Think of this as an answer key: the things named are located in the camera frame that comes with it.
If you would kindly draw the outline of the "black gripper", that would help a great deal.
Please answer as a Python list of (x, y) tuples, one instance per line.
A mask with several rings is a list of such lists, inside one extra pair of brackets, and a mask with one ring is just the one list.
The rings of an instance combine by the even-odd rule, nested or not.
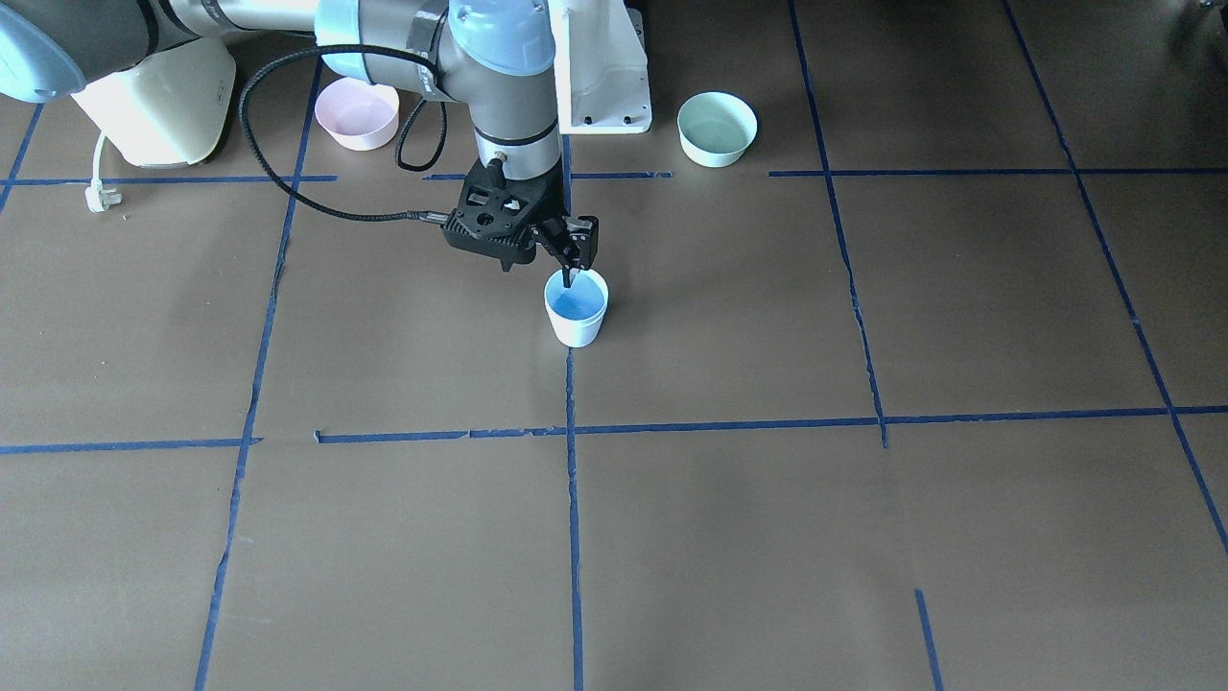
[(528, 241), (543, 244), (546, 252), (561, 252), (562, 287), (570, 290), (578, 271), (589, 271), (600, 249), (600, 218), (592, 215), (567, 216), (561, 171), (523, 180), (528, 201)]

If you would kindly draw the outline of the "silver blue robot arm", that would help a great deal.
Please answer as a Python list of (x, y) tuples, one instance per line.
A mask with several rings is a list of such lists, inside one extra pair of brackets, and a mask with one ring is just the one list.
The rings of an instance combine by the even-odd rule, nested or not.
[[(264, 176), (298, 204), (355, 223), (436, 225), (451, 248), (492, 258), (503, 271), (544, 250), (565, 284), (596, 263), (600, 223), (570, 214), (565, 200), (546, 1), (5, 1), (2, 92), (47, 104), (189, 43), (242, 36), (289, 37), (290, 52), (227, 99)], [(276, 71), (316, 60), (425, 106), (465, 107), (476, 160), (456, 207), (348, 214), (273, 171), (251, 101)]]

